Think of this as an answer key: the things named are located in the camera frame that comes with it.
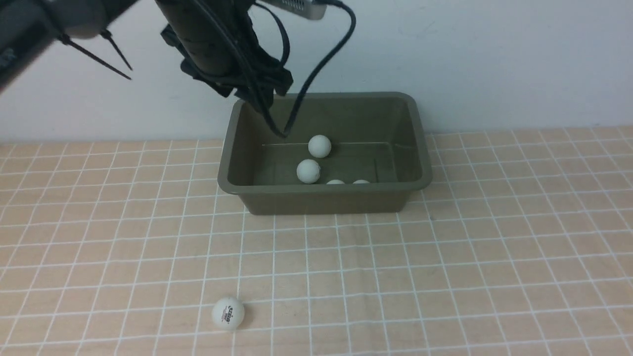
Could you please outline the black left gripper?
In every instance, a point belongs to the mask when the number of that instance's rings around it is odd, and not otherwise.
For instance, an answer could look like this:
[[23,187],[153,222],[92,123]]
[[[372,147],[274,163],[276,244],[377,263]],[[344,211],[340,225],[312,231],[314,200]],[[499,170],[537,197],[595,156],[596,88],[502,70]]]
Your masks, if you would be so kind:
[[255,83],[262,90],[259,100],[250,92],[246,75],[217,32],[212,31],[209,38],[194,41],[179,38],[174,29],[167,25],[161,36],[167,45],[183,55],[180,68],[184,74],[207,84],[222,97],[228,97],[235,91],[237,97],[262,115],[270,113],[275,92],[286,95],[294,83],[291,72],[257,45],[251,65],[255,72]]

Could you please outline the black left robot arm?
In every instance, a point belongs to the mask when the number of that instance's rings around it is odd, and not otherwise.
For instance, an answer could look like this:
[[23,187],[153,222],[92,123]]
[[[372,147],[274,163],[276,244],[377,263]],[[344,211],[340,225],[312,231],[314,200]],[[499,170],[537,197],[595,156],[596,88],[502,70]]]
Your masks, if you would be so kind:
[[[102,37],[115,45],[109,25],[133,6],[133,0],[3,0],[1,2],[1,87],[8,86],[52,43],[59,41],[90,59],[120,70],[81,47],[77,39]],[[219,95],[235,94],[256,109],[270,108],[273,95],[293,84],[285,64],[289,38],[282,23],[282,58],[260,47],[248,14],[255,0],[159,0],[168,25],[167,45],[182,55],[181,70]]]

